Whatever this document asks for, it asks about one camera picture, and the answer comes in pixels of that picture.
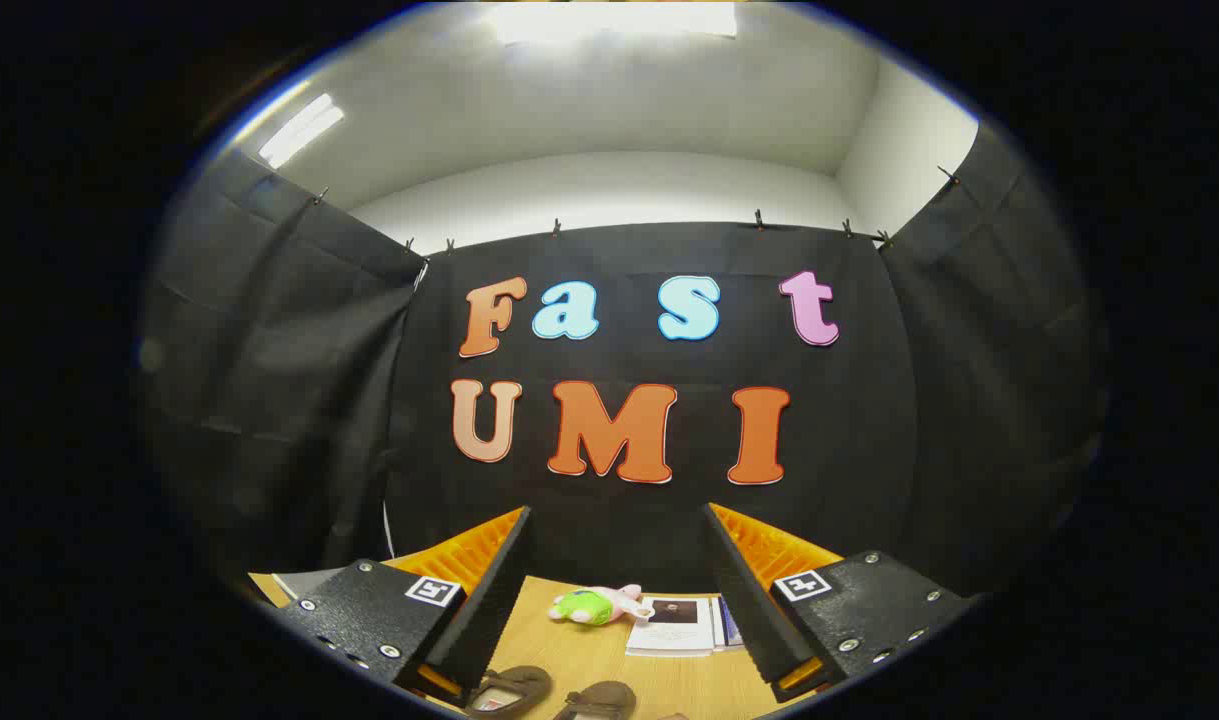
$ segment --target plush toy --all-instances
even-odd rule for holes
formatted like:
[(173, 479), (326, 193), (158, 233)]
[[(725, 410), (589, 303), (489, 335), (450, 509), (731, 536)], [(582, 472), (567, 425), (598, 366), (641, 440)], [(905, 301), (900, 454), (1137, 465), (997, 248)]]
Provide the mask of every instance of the plush toy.
[(642, 605), (640, 592), (640, 585), (635, 584), (623, 585), (622, 588), (577, 588), (551, 601), (546, 615), (553, 620), (568, 618), (583, 625), (605, 625), (617, 620), (623, 612), (649, 620), (653, 618), (655, 609)]

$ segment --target white wall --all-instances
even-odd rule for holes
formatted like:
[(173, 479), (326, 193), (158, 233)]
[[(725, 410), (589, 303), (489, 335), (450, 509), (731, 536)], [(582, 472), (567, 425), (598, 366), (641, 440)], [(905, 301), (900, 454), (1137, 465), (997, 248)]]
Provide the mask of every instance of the white wall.
[(900, 231), (961, 167), (978, 119), (937, 88), (880, 58), (875, 95), (836, 173), (856, 211), (853, 231)]
[[(494, 164), (422, 183), (350, 211), (423, 255), (560, 229), (755, 222), (839, 229), (855, 218), (829, 177), (688, 152), (583, 152)], [(852, 219), (857, 229), (857, 219)]]

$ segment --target green plush toy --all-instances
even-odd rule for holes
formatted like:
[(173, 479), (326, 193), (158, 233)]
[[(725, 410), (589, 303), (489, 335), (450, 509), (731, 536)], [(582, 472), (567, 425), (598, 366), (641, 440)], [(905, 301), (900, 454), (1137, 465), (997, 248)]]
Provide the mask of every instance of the green plush toy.
[(555, 598), (546, 616), (553, 620), (569, 619), (583, 625), (605, 625), (618, 619), (623, 612), (642, 620), (653, 618), (653, 607), (641, 605), (640, 593), (640, 585), (635, 584), (622, 588), (577, 588)]

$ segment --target black fabric backdrop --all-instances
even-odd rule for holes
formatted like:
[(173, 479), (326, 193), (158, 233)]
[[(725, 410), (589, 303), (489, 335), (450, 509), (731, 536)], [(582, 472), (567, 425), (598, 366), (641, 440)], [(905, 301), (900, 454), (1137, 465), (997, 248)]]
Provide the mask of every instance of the black fabric backdrop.
[[(528, 571), (708, 591), (697, 507), (714, 501), (833, 551), (883, 548), (957, 592), (997, 587), (1075, 498), (1106, 409), (1106, 331), (1072, 242), (987, 127), (892, 245), (811, 228), (636, 224), (511, 238), (425, 261), (240, 155), (179, 202), (147, 286), (147, 436), (166, 487), (229, 577), (338, 566), (535, 509)], [(778, 283), (813, 270), (841, 336), (797, 336)], [(720, 324), (658, 331), (658, 288), (719, 283)], [(494, 355), (462, 359), (473, 288), (527, 280)], [(589, 281), (600, 328), (542, 340), (546, 288)], [(449, 384), (521, 383), (496, 464), (453, 445)], [(553, 474), (560, 381), (617, 414), (677, 387), (663, 486)], [(740, 487), (741, 387), (786, 389), (786, 476)], [(386, 515), (384, 518), (384, 501)]]
[(240, 154), (179, 196), (147, 284), (144, 428), (228, 577), (385, 547), (373, 462), (423, 264)]
[[(833, 288), (824, 318), (841, 328), (828, 347), (806, 345), (778, 283), (813, 270)], [(658, 288), (673, 275), (719, 283), (720, 323), (702, 341), (661, 336)], [(467, 292), (525, 278), (512, 323), (492, 355), (458, 357)], [(561, 281), (596, 288), (591, 337), (533, 334), (541, 292)], [(394, 384), (386, 484), (397, 553), (427, 547), (513, 509), (531, 506), (540, 551), (530, 574), (577, 584), (645, 584), (672, 592), (713, 588), (698, 554), (701, 503), (714, 501), (836, 552), (891, 547), (902, 534), (915, 458), (915, 389), (894, 290), (869, 238), (807, 228), (728, 223), (636, 224), (512, 238), (432, 256), (410, 311)], [(484, 384), (475, 414), (492, 437), (495, 381), (521, 383), (514, 439), (505, 459), (484, 464), (453, 445), (453, 379)], [(661, 486), (588, 469), (551, 473), (560, 381), (594, 383), (617, 414), (641, 383), (679, 392), (667, 423)], [(734, 486), (741, 414), (731, 394), (773, 386), (791, 394), (783, 411), (780, 482)]]
[(903, 560), (961, 592), (1020, 570), (1075, 501), (1107, 411), (1107, 325), (1030, 164), (979, 128), (958, 184), (880, 256), (915, 369)]

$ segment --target brown sandal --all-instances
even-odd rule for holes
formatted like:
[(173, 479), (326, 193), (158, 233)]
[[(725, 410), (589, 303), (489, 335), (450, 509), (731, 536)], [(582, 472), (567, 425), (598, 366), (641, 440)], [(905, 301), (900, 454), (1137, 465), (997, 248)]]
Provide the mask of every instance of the brown sandal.
[(555, 720), (627, 720), (636, 708), (636, 693), (614, 680), (592, 683), (581, 693), (569, 693)]
[(503, 672), (485, 670), (480, 687), (471, 692), (463, 711), (473, 718), (517, 718), (551, 692), (551, 676), (540, 666), (513, 666)]

